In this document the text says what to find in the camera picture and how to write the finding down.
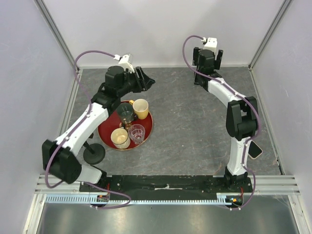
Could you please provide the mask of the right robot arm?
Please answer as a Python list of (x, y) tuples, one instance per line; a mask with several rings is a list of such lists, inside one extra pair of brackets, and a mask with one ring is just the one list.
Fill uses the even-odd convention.
[(247, 157), (251, 138), (258, 130), (258, 108), (255, 97), (246, 97), (232, 89), (216, 72), (220, 68), (223, 51), (218, 55), (208, 49), (193, 49), (196, 67), (194, 84), (217, 97), (226, 107), (226, 130), (231, 137), (230, 159), (225, 168), (223, 186), (229, 192), (247, 185)]

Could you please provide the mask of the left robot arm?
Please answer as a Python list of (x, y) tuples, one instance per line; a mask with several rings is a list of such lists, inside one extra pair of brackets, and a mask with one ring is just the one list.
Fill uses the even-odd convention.
[(105, 81), (85, 112), (76, 122), (55, 140), (42, 144), (42, 160), (45, 177), (53, 175), (67, 184), (76, 181), (88, 182), (97, 192), (105, 190), (107, 180), (104, 171), (89, 165), (82, 165), (77, 154), (94, 130), (116, 110), (121, 98), (130, 93), (145, 92), (155, 80), (148, 77), (141, 67), (133, 73), (121, 66), (111, 66), (105, 74)]

